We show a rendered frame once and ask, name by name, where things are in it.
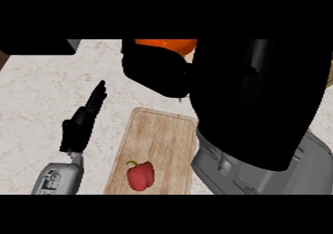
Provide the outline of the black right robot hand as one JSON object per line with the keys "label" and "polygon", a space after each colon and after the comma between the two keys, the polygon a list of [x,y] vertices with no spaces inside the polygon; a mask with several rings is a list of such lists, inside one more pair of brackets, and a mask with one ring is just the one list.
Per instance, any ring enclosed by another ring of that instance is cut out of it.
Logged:
{"label": "black right robot hand", "polygon": [[199,131],[245,163],[285,171],[326,94],[333,38],[202,38],[195,60],[122,41],[130,79],[192,100]]}

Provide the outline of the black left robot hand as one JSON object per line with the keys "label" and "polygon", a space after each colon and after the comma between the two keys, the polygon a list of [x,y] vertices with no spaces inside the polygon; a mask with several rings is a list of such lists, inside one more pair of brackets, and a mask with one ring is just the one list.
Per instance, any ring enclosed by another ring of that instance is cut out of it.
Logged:
{"label": "black left robot hand", "polygon": [[73,117],[63,122],[62,152],[85,152],[106,97],[106,82],[101,81],[90,95],[87,105],[78,109]]}

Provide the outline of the orange squash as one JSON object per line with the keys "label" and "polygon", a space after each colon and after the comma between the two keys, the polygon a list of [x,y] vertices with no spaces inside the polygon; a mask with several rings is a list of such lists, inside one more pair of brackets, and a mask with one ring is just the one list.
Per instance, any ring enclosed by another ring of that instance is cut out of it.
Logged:
{"label": "orange squash", "polygon": [[135,43],[144,46],[166,48],[181,54],[187,62],[193,62],[199,43],[196,39],[137,39]]}

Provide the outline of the wooden cutting board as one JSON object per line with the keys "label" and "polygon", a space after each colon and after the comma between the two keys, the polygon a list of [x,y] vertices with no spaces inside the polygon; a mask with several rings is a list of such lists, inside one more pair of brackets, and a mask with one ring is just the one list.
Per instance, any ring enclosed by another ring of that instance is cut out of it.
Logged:
{"label": "wooden cutting board", "polygon": [[[192,161],[197,151],[196,118],[137,107],[124,134],[118,158],[104,188],[106,194],[187,195],[192,193]],[[134,191],[127,172],[137,161],[153,164],[155,183]]]}

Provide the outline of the red bell pepper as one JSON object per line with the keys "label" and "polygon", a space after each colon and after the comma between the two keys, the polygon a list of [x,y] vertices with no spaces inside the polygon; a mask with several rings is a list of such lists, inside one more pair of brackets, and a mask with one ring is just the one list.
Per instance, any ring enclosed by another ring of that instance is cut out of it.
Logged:
{"label": "red bell pepper", "polygon": [[130,186],[135,191],[144,191],[155,183],[153,164],[150,161],[143,164],[132,161],[132,164],[135,166],[128,169],[127,173]]}

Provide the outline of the black appliance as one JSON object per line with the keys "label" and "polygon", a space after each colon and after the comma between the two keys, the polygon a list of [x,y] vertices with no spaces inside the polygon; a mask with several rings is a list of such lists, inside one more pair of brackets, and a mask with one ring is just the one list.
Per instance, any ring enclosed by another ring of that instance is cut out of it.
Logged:
{"label": "black appliance", "polygon": [[73,55],[81,39],[0,39],[0,50],[8,55]]}

